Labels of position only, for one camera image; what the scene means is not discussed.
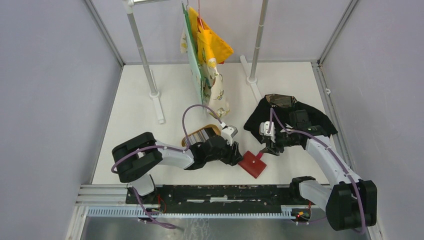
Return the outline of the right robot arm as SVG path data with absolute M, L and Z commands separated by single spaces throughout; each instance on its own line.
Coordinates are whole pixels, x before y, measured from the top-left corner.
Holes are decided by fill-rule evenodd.
M 313 125 L 306 110 L 289 114 L 289 128 L 270 109 L 269 120 L 259 126 L 265 148 L 262 153 L 279 156 L 288 147 L 301 146 L 318 164 L 328 180 L 325 187 L 311 176 L 293 178 L 289 199 L 295 204 L 308 200 L 325 212 L 335 231 L 364 234 L 377 222 L 377 186 L 363 180 L 333 149 L 331 134 Z

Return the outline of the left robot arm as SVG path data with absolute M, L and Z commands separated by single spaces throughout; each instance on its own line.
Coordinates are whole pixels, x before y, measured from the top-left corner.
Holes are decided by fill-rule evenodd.
M 220 135 L 188 147 L 178 147 L 157 141 L 151 132 L 144 132 L 112 149 L 114 164 L 111 172 L 119 181 L 130 184 L 145 204 L 157 198 L 156 185 L 149 171 L 157 165 L 177 167 L 194 171 L 207 163 L 221 161 L 235 166 L 243 157 L 238 142 L 229 143 Z

